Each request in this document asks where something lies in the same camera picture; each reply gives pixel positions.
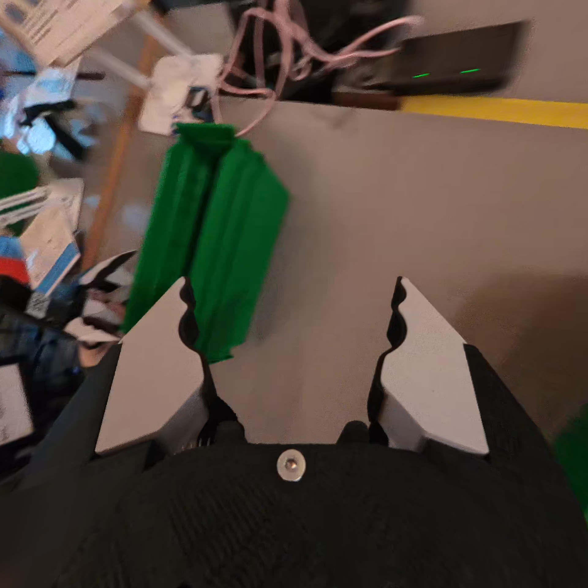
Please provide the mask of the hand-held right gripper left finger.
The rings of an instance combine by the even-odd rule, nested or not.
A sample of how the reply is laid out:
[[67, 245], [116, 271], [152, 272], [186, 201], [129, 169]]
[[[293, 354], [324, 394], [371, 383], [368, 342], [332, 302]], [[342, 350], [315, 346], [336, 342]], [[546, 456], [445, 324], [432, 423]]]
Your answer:
[[154, 441], [176, 454], [198, 439], [217, 392], [205, 358], [187, 277], [179, 278], [124, 335], [95, 452]]

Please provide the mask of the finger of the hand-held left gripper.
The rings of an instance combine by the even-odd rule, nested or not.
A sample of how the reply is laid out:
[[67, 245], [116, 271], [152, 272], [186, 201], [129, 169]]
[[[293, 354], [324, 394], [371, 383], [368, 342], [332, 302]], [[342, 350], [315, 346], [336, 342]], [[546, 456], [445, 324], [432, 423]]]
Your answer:
[[79, 287], [105, 293], [130, 287], [134, 277], [124, 266], [136, 253], [137, 251], [126, 251], [99, 262], [79, 277]]
[[100, 316], [77, 317], [65, 325], [63, 333], [84, 345], [116, 343], [123, 338], [117, 323]]

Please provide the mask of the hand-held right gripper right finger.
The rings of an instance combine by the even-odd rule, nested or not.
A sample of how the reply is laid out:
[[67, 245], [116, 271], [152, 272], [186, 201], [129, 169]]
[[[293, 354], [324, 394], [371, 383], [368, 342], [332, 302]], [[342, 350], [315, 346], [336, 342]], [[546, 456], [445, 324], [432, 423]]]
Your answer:
[[431, 440], [487, 455], [466, 341], [406, 277], [391, 309], [367, 403], [371, 443], [418, 452]]

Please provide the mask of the green plastic bin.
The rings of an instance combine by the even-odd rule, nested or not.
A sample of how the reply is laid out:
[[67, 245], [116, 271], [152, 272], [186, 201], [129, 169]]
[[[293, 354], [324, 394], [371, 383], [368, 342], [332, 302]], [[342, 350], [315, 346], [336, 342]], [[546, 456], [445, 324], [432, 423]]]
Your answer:
[[165, 155], [126, 305], [128, 333], [179, 278], [195, 298], [193, 347], [210, 364], [244, 344], [289, 205], [261, 152], [230, 125], [180, 123]]
[[587, 520], [587, 404], [557, 435], [553, 450]]

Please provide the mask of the wooden board instruction sheet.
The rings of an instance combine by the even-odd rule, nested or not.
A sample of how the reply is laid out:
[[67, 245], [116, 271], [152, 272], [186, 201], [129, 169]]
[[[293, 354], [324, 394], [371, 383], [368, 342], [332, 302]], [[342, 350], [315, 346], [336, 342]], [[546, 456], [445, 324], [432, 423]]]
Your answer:
[[62, 67], [140, 7], [140, 1], [1, 1], [1, 29], [37, 65]]

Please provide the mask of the yellow tape strip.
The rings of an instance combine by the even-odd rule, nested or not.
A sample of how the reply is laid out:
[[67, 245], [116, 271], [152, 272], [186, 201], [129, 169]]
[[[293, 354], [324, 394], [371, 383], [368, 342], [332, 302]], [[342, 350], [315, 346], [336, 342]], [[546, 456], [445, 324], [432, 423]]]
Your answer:
[[587, 104], [485, 96], [414, 96], [401, 100], [413, 114], [587, 130]]

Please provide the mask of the black power bank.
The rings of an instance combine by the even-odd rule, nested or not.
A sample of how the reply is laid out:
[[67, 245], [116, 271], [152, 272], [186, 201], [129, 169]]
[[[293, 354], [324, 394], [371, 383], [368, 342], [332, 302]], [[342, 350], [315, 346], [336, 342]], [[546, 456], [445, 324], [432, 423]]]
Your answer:
[[398, 96], [502, 89], [528, 28], [527, 21], [516, 21], [407, 40], [392, 56], [387, 85]]

